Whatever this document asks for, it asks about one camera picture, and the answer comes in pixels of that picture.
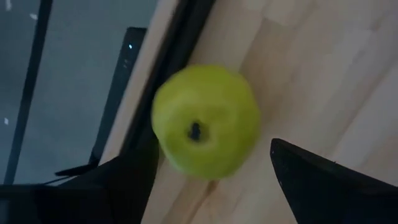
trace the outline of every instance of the apple stem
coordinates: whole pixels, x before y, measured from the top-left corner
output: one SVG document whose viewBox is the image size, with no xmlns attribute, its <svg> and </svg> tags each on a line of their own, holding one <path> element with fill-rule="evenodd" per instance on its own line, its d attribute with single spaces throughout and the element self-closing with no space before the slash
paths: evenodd
<svg viewBox="0 0 398 224">
<path fill-rule="evenodd" d="M 201 136 L 200 125 L 199 123 L 194 122 L 189 132 L 189 138 L 198 142 L 200 141 L 200 136 Z"/>
</svg>

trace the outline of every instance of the black cable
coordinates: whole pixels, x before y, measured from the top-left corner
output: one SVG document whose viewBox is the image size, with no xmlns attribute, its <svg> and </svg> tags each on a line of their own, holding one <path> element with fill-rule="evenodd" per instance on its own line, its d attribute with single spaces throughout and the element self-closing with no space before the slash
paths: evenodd
<svg viewBox="0 0 398 224">
<path fill-rule="evenodd" d="M 25 136 L 26 124 L 29 117 L 30 105 L 33 99 L 33 92 L 36 85 L 37 74 L 39 72 L 40 61 L 45 42 L 45 35 L 49 24 L 52 0 L 41 0 L 39 17 L 36 23 L 36 30 L 30 52 L 29 66 L 27 68 L 24 89 L 22 91 L 21 103 L 19 106 L 18 119 L 12 140 L 11 152 L 8 158 L 6 176 L 4 184 L 13 184 L 19 156 L 21 154 L 22 142 Z"/>
<path fill-rule="evenodd" d="M 52 183 L 55 183 L 55 182 L 58 182 L 58 181 L 61 181 L 61 180 L 66 180 L 66 179 L 69 179 L 69 178 L 72 178 L 72 177 L 60 177 L 60 178 L 57 178 L 55 180 L 51 180 L 51 181 L 45 182 L 45 183 L 43 183 L 41 185 L 52 184 Z"/>
</svg>

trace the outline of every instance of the wooden surface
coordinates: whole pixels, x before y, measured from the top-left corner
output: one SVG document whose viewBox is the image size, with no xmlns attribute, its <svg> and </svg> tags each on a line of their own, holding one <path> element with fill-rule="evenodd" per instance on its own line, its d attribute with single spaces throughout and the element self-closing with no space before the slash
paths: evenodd
<svg viewBox="0 0 398 224">
<path fill-rule="evenodd" d="M 269 159 L 273 137 L 398 184 L 398 1 L 217 0 L 191 63 L 240 71 L 262 136 L 234 176 L 165 161 L 142 223 L 295 223 Z"/>
</svg>

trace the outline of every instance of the black object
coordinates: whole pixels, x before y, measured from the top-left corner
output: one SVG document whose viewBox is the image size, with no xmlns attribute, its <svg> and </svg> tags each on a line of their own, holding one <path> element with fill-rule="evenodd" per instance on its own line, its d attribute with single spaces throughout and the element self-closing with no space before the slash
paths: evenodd
<svg viewBox="0 0 398 224">
<path fill-rule="evenodd" d="M 30 104 L 33 99 L 33 92 L 36 86 L 37 74 L 39 72 L 40 61 L 44 48 L 45 35 L 49 25 L 52 0 L 42 0 L 39 7 L 39 16 L 37 18 L 35 35 L 30 52 L 29 65 L 27 67 L 24 89 L 22 91 L 21 103 L 19 105 L 18 119 L 12 139 L 11 152 L 8 158 L 6 176 L 4 184 L 14 183 L 15 174 L 21 154 L 22 142 L 25 136 L 27 119 L 29 117 Z"/>
<path fill-rule="evenodd" d="M 158 159 L 152 141 L 58 187 L 2 185 L 1 223 L 140 223 Z"/>
<path fill-rule="evenodd" d="M 275 174 L 298 223 L 398 223 L 398 188 L 281 139 Z"/>
<path fill-rule="evenodd" d="M 82 175 L 94 169 L 100 163 L 106 141 L 108 140 L 124 92 L 126 91 L 142 42 L 144 41 L 146 30 L 145 28 L 129 27 L 124 35 L 118 62 L 113 73 L 111 88 L 109 89 L 108 98 L 106 99 L 101 123 L 88 164 L 56 172 L 56 176 L 71 177 Z"/>
</svg>

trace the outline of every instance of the apple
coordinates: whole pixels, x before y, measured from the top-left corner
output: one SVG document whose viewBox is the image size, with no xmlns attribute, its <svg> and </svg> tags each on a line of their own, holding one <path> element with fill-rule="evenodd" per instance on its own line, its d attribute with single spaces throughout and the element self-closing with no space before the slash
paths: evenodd
<svg viewBox="0 0 398 224">
<path fill-rule="evenodd" d="M 152 127 L 178 170 L 206 179 L 233 174 L 260 133 L 260 111 L 244 77 L 216 65 L 192 65 L 165 82 Z"/>
</svg>

